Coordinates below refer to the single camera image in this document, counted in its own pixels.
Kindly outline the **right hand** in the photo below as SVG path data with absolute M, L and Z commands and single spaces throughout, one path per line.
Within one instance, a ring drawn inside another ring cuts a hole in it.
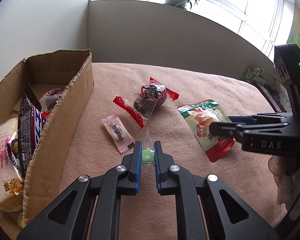
M 285 204 L 292 220 L 300 215 L 300 168 L 292 171 L 293 160 L 272 156 L 268 168 L 277 185 L 277 204 Z

